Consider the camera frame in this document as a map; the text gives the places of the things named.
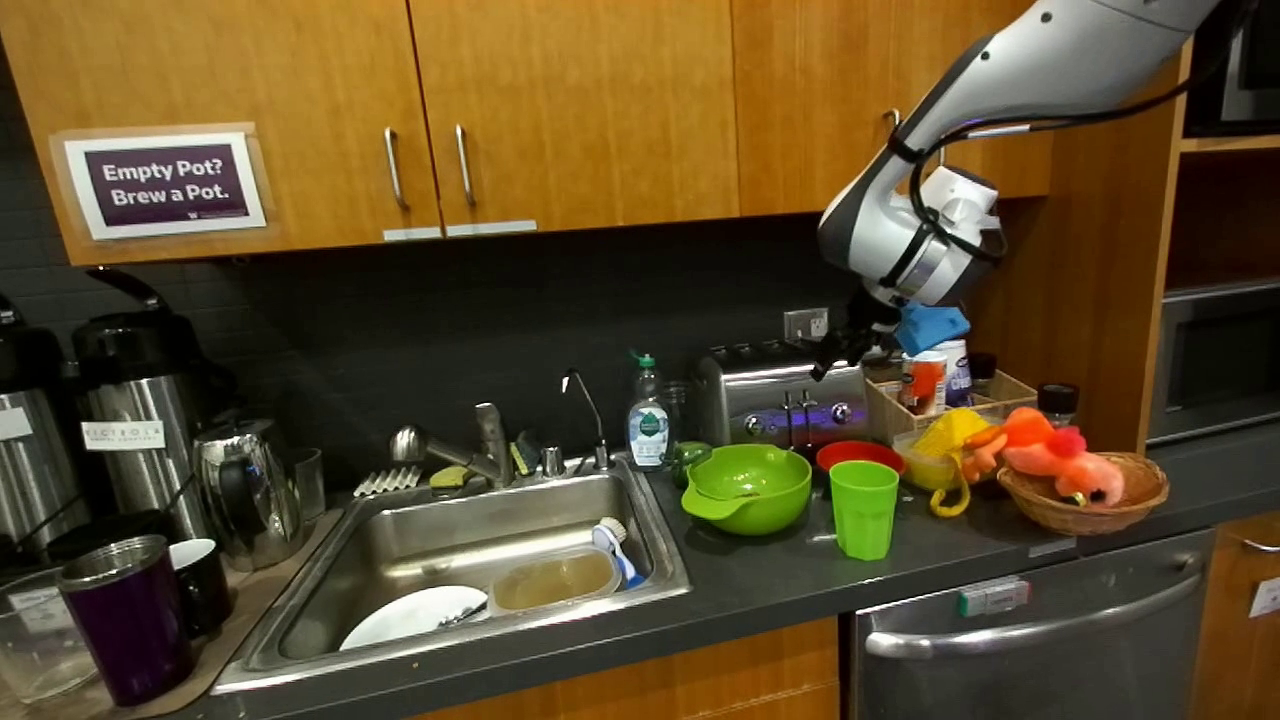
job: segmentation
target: dishwasher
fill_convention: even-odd
[[[1214,531],[862,609],[847,720],[1188,716]]]

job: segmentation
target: shelf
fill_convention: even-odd
[[[1280,152],[1280,136],[1184,136],[1184,155]]]

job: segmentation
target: green cup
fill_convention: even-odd
[[[831,462],[835,543],[853,559],[885,559],[895,515],[895,466],[873,461]]]

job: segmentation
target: stainless steel appliance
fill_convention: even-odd
[[[862,365],[822,365],[804,344],[728,344],[699,358],[699,429],[713,445],[814,449],[869,437]]]
[[[47,394],[59,367],[58,336],[30,326],[0,295],[0,535],[30,552],[46,552],[59,531],[88,523],[79,477]]]
[[[1280,278],[1163,295],[1148,445],[1280,414]]]
[[[865,609],[847,716],[1188,716],[1208,552],[1214,531],[1188,531]]]
[[[1196,32],[1193,71],[1217,69],[1188,93],[1188,136],[1280,132],[1280,3],[1262,0],[1236,32],[1219,3]]]
[[[104,453],[117,508],[165,508],[180,535],[207,535],[191,485],[191,437],[227,412],[227,372],[211,367],[198,326],[123,270],[97,278],[139,301],[139,312],[93,317],[74,330],[88,388],[83,449]]]
[[[305,539],[301,486],[274,421],[227,421],[191,438],[207,529],[234,566],[269,566]]]

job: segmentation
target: dish soap bottle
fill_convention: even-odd
[[[662,374],[648,352],[637,356],[637,400],[630,406],[630,453],[637,466],[662,466],[671,445],[671,414],[662,404]]]

